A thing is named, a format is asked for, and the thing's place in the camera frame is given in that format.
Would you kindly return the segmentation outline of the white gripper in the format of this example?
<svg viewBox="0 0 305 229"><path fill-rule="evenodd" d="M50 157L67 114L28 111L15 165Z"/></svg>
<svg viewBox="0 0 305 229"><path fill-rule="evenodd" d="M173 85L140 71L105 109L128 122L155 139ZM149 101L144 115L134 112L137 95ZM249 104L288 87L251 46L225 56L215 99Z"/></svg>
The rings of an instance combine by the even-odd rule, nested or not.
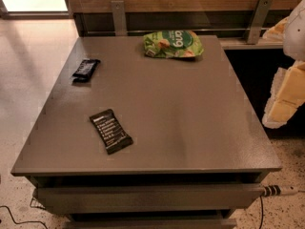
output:
<svg viewBox="0 0 305 229"><path fill-rule="evenodd" d="M283 51L296 61L289 69L279 68L274 75L262 123L277 129L292 118L305 103L305 0L262 36L266 40L282 41Z"/></svg>

